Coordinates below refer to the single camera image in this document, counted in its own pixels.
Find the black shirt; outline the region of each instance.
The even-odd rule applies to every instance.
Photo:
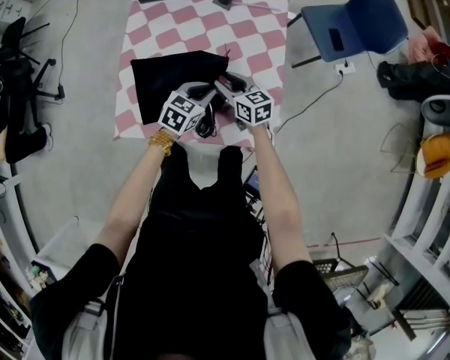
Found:
[[[115,358],[132,352],[141,359],[164,353],[264,359],[267,302],[248,266],[247,229],[222,223],[197,230],[152,215],[141,230],[121,289]],[[114,254],[94,244],[62,280],[31,300],[34,334],[46,359],[61,358],[68,324],[118,273]],[[313,264],[282,268],[273,297],[298,317],[316,360],[343,358],[349,324]]]

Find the gold bracelet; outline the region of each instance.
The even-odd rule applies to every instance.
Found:
[[[157,146],[163,152],[165,156],[170,156],[172,154],[172,145],[175,142],[173,136],[169,135],[164,130],[159,130],[155,135],[150,137],[148,141],[149,146]]]

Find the white power outlet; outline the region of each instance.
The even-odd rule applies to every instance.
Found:
[[[337,75],[340,74],[340,71],[342,71],[343,75],[347,75],[347,74],[355,73],[356,69],[355,69],[355,65],[353,65],[353,63],[349,62],[348,67],[345,67],[345,64],[336,64],[335,71],[337,72]]]

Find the gray floor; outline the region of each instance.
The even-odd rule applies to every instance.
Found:
[[[52,23],[30,47],[41,60],[58,59],[48,74],[49,90],[57,86],[61,39],[75,13],[75,1],[52,0],[42,10],[43,16],[35,19],[37,24]],[[297,12],[303,5],[345,1],[290,0],[289,9]],[[416,33],[407,0],[396,2],[410,33]],[[119,55],[130,6],[131,0],[80,0],[79,16],[64,45],[62,83],[67,99],[62,106],[46,103],[42,110],[43,119],[52,124],[55,147],[17,165],[26,174],[22,198],[40,246],[72,215],[86,223],[90,236],[97,233],[145,149],[144,142],[136,139],[113,141]],[[297,22],[288,33],[284,118],[339,81],[334,65],[322,61],[290,68],[291,62],[317,54],[305,28]],[[375,65],[382,59],[398,62],[400,52],[372,58]],[[357,72],[345,76],[339,88],[291,121],[278,137],[277,150],[298,194],[304,236],[310,245],[328,242],[332,231],[342,242],[381,236],[392,222],[408,179],[408,175],[389,172],[397,160],[380,153],[380,145],[396,122],[414,131],[419,105],[392,100],[380,88],[366,54],[349,62]],[[217,153],[211,147],[189,149],[190,169],[198,185],[213,182]],[[244,175],[253,165],[251,158]],[[358,245],[350,248],[349,256],[360,250]]]

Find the black bag on floor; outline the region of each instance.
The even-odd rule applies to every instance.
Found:
[[[421,103],[434,95],[450,95],[450,66],[389,64],[378,66],[376,77],[382,88],[395,100],[415,100]]]

